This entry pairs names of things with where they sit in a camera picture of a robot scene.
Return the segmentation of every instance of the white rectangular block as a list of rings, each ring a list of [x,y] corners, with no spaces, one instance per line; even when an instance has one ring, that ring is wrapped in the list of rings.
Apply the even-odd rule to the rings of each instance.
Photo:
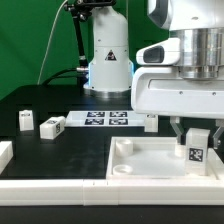
[[[145,116],[145,132],[158,132],[158,115],[149,115]]]
[[[55,139],[65,130],[65,117],[51,117],[40,125],[40,138]]]
[[[205,176],[210,130],[189,129],[186,138],[185,169],[187,174]]]
[[[83,180],[1,180],[0,205],[83,205]]]
[[[12,142],[0,142],[0,174],[13,157]]]
[[[32,110],[24,110],[19,112],[19,127],[20,131],[29,131],[34,129]]]

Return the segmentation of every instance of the black cable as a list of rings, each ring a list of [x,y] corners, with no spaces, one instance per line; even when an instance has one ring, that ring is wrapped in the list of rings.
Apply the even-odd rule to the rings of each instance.
[[[64,78],[77,78],[78,76],[76,75],[67,75],[67,76],[59,76],[59,77],[52,77],[44,81],[42,85],[47,86],[49,82],[51,82],[54,79],[64,79]]]
[[[79,65],[81,67],[88,67],[88,61],[85,56],[84,44],[82,40],[82,32],[81,32],[80,23],[79,23],[79,12],[76,10],[76,8],[72,8],[70,12],[72,14],[73,23],[74,23],[75,32],[76,32],[76,39],[78,43]]]
[[[77,71],[76,68],[64,69],[62,71],[59,71],[59,72],[55,73],[54,75],[52,75],[47,80],[45,80],[42,83],[42,85],[46,86],[49,82],[51,82],[51,80],[56,79],[56,78],[67,78],[68,76],[62,76],[62,77],[58,77],[58,76],[63,75],[63,74],[68,73],[68,72],[76,72],[76,71]]]

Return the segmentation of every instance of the white plastic part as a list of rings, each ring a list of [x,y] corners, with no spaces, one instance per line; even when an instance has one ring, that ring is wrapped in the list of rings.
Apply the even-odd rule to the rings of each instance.
[[[190,128],[186,136],[186,173],[207,175],[210,130]]]
[[[108,180],[84,180],[84,205],[118,205],[119,188],[116,182]]]
[[[128,23],[112,7],[93,10],[94,58],[89,64],[86,90],[130,90],[133,64],[129,60]]]
[[[175,145],[175,156],[185,158],[185,155],[186,155],[186,146],[177,143]]]
[[[144,117],[144,114],[136,114],[133,110],[70,111],[65,127],[138,127],[144,126]]]
[[[40,125],[40,138],[55,139],[65,129],[65,117],[51,117]]]
[[[159,117],[158,115],[145,115],[145,132],[158,132]]]
[[[170,30],[220,28],[224,24],[222,0],[170,0]]]
[[[148,0],[148,15],[150,15],[151,13],[153,13],[153,11],[156,10],[156,6],[157,6],[157,0]],[[172,7],[171,4],[168,4],[168,9],[167,9],[167,15],[166,15],[166,20],[164,21],[164,24],[162,25],[161,28],[163,29],[169,29],[170,28],[170,23],[172,20]]]
[[[111,146],[115,147],[116,139],[117,137],[112,138]],[[154,152],[162,150],[164,158],[169,158],[174,163],[179,159],[184,163],[184,159],[172,157],[171,153],[164,154],[163,151],[167,145],[172,145],[167,148],[169,152],[175,151],[176,138],[130,139],[135,147],[147,149],[151,146],[148,150],[157,145]],[[164,158],[155,161],[157,167],[163,166]],[[208,151],[207,168],[207,176],[186,175],[184,178],[136,176],[133,179],[131,177],[136,175],[133,170],[130,175],[110,180],[0,180],[0,205],[224,205],[224,164],[213,149]]]
[[[5,169],[9,161],[13,157],[12,142],[2,141],[0,142],[0,174]]]
[[[120,157],[131,156],[133,153],[133,142],[130,139],[116,141],[116,155]]]
[[[24,110],[19,112],[19,127],[20,131],[34,130],[32,110]]]
[[[164,50],[164,59],[160,63],[147,63],[144,61],[145,51],[153,49],[155,47],[162,47]],[[173,65],[180,59],[180,39],[169,38],[158,44],[154,44],[150,47],[143,48],[137,52],[136,60],[140,65]]]
[[[133,173],[133,168],[128,165],[117,165],[113,167],[113,175],[125,176]]]
[[[178,68],[142,67],[133,78],[131,105],[136,113],[224,119],[224,78],[184,80]]]

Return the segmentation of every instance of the black sticker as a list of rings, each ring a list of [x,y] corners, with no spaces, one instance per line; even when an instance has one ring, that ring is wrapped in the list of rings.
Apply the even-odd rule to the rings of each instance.
[[[47,122],[47,124],[55,124],[55,123],[57,123],[57,121],[54,121],[54,120],[49,120],[49,121]]]
[[[106,59],[106,61],[117,61],[114,52],[112,50],[110,50],[110,52],[108,53]]]
[[[110,119],[110,125],[128,125],[128,119]]]
[[[88,112],[87,117],[105,117],[105,112],[90,111]]]
[[[189,160],[196,162],[203,162],[203,150],[202,149],[189,149]]]
[[[127,117],[128,113],[127,112],[110,112],[110,117]]]
[[[26,113],[26,114],[21,114],[21,117],[29,117],[30,114]]]
[[[104,119],[86,119],[85,125],[103,125]]]

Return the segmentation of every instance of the white cube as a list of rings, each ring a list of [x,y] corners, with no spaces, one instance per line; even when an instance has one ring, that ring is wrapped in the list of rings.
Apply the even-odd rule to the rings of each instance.
[[[65,117],[51,117],[40,125],[40,138],[55,139],[65,130]]]
[[[0,174],[13,157],[12,142],[0,142]]]
[[[158,132],[159,118],[158,115],[145,116],[145,132]]]
[[[20,131],[34,130],[32,110],[24,110],[19,112],[19,127]]]

